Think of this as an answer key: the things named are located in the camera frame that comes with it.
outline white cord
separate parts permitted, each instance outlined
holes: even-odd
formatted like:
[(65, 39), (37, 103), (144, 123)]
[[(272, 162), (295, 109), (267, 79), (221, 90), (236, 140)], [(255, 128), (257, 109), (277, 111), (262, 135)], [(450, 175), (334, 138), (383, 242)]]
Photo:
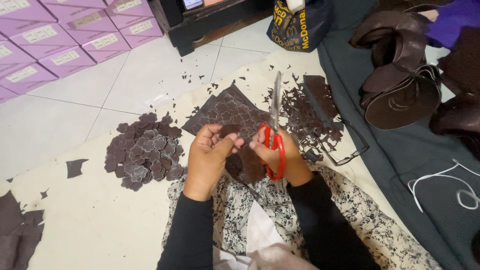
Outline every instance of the white cord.
[[(455, 162), (455, 166), (453, 166), (452, 168), (450, 169), (447, 169), (445, 171), (441, 171), (441, 172), (438, 172), (438, 173), (434, 173), (434, 174), (429, 174), (429, 175), (425, 175), (425, 176), (422, 176), (420, 177), (419, 179), (417, 180), (411, 180), (407, 183), (407, 186), (408, 186), (408, 189), (410, 190), (410, 192), (412, 193), (413, 195), (413, 198), (415, 199), (415, 203), (417, 204), (418, 208), (420, 209), (420, 211), (423, 213), (423, 209), (422, 207), (420, 206), (420, 202), (418, 201), (417, 199), (417, 195), (415, 194), (415, 187), (417, 185), (417, 183), (420, 181), (420, 180), (424, 180), (424, 179), (427, 179), (427, 178), (430, 178), (430, 177), (434, 177), (434, 176), (441, 176), (441, 177), (448, 177), (448, 178), (452, 178), (452, 179), (455, 179), (455, 180), (459, 180), (460, 182), (464, 183), (467, 185), (469, 191), (465, 190), (465, 189), (460, 189), (460, 190), (457, 190), (456, 192), (456, 199), (458, 201), (458, 203), (463, 207), (463, 208), (466, 208), (466, 209), (469, 209), (469, 210), (475, 210), (479, 207), (479, 202), (480, 202), (480, 198), (477, 197), (477, 195), (475, 194), (475, 192), (473, 191), (472, 187), (465, 181), (463, 181), (462, 179), (460, 178), (457, 178), (457, 177), (454, 177), (454, 176), (451, 176), (451, 175), (444, 175), (443, 173), (445, 172), (448, 172), (448, 171), (451, 171), (453, 169), (455, 169), (456, 167), (460, 166), (462, 168), (464, 168), (465, 170), (477, 175), (477, 176), (480, 176), (480, 174), (476, 173), (476, 172), (473, 172), (472, 170), (468, 169), (467, 167), (463, 166), (462, 164), (460, 164), (456, 159), (453, 159), (453, 161)], [(469, 196), (470, 198), (474, 199), (475, 200), (475, 206), (467, 206), (465, 204), (463, 204), (462, 202), (462, 199), (460, 198), (460, 194), (463, 193), (467, 196)]]

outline scissor handle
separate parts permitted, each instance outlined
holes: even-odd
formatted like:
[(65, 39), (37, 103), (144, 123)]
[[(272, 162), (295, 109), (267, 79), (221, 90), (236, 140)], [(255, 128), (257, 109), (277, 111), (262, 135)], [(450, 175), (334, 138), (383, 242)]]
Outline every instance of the scissor handle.
[[(263, 123), (259, 129), (263, 127), (265, 127), (265, 143), (264, 144), (267, 148), (270, 148), (270, 131), (272, 130), (272, 128), (269, 127), (266, 123)], [(278, 181), (282, 179), (283, 173), (285, 171), (285, 149), (283, 148), (283, 140), (280, 134), (273, 135), (272, 150), (277, 150), (277, 149), (278, 149), (278, 153), (280, 154), (280, 159), (278, 161), (278, 170), (276, 174), (272, 171), (270, 166), (268, 166), (268, 164), (262, 160), (262, 164), (266, 165), (268, 177), (270, 177), (270, 179), (272, 179), (273, 181)]]

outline black sleeve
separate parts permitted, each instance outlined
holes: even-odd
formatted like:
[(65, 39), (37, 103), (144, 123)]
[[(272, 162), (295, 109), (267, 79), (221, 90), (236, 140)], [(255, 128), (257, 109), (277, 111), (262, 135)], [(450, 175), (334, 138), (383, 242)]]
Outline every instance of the black sleeve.
[(312, 264), (321, 270), (379, 270), (368, 248), (331, 200), (318, 172), (310, 182), (287, 186)]
[(180, 194), (157, 264), (163, 269), (213, 269), (213, 199), (199, 202)]

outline stacked boxes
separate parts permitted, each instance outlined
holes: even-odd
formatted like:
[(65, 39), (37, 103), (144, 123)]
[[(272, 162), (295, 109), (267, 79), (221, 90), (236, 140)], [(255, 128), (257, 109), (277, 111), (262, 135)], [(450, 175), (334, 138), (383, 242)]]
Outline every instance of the stacked boxes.
[(0, 0), (0, 103), (161, 36), (147, 0)]

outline red scissors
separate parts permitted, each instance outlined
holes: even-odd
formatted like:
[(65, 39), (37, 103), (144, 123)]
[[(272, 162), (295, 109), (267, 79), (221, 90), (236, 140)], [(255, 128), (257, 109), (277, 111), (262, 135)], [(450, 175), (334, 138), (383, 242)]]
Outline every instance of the red scissors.
[(271, 148), (272, 150), (277, 150), (280, 154), (280, 159), (278, 163), (278, 170), (276, 174), (272, 169), (262, 160), (262, 164), (266, 165), (268, 177), (274, 181), (282, 179), (283, 172), (285, 171), (285, 150), (283, 149), (282, 136), (278, 133), (278, 118), (280, 116), (280, 107), (282, 105), (282, 96), (280, 95), (280, 86), (281, 86), (282, 73), (280, 71), (276, 77), (275, 88), (272, 91), (272, 104), (270, 105), (270, 120), (264, 122), (259, 129), (265, 127), (265, 146), (270, 148), (270, 131), (273, 129), (273, 140)]

